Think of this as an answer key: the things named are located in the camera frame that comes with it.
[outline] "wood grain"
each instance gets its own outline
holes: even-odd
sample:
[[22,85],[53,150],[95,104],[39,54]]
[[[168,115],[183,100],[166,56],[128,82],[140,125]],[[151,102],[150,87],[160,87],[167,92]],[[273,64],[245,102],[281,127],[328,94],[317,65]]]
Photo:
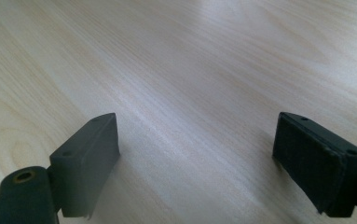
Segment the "wood grain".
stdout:
[[357,1],[0,0],[0,182],[117,113],[95,217],[61,223],[357,223],[273,162],[281,111],[357,145]]

